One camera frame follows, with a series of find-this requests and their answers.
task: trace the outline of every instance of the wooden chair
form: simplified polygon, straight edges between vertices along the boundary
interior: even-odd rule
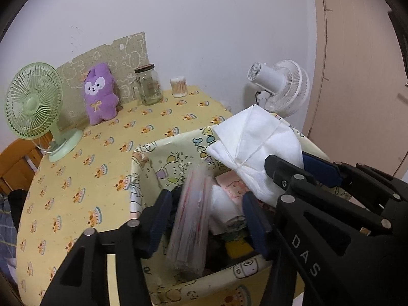
[[[42,154],[31,140],[17,139],[0,153],[0,192],[8,195],[13,190],[28,191],[34,170],[25,157],[38,168]]]

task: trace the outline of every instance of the cartoon wallpaper panel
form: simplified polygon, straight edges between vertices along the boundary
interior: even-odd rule
[[[64,95],[58,121],[61,130],[70,125],[78,125],[87,118],[82,98],[83,81],[89,68],[101,62],[108,64],[116,80],[114,91],[119,97],[119,103],[135,100],[131,85],[136,78],[135,68],[149,64],[144,32],[124,36],[111,45],[91,49],[57,68]]]

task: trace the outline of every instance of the pink card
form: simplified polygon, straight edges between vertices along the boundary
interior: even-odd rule
[[[230,199],[240,208],[242,208],[242,197],[245,192],[250,191],[242,179],[230,170],[215,178],[217,183],[225,190]]]

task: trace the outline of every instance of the yellow item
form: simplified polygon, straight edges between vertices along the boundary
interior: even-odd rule
[[[231,259],[238,259],[254,251],[244,239],[229,241],[225,243],[225,248]]]

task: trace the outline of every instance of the blue gripper pad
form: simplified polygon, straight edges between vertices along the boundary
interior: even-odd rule
[[[335,164],[305,152],[303,152],[303,164],[307,172],[328,188],[341,186],[343,178]]]
[[[150,228],[150,242],[147,252],[152,255],[159,248],[160,239],[166,229],[167,221],[169,220],[170,210],[171,210],[171,192],[168,190],[162,190],[160,197],[164,197],[161,203],[159,200],[154,204],[157,206],[154,210],[155,217],[153,218],[152,226]]]
[[[252,192],[244,194],[242,209],[255,251],[262,254],[265,259],[269,259],[271,249],[267,245],[269,244],[268,238],[269,233],[272,231],[272,226]]]

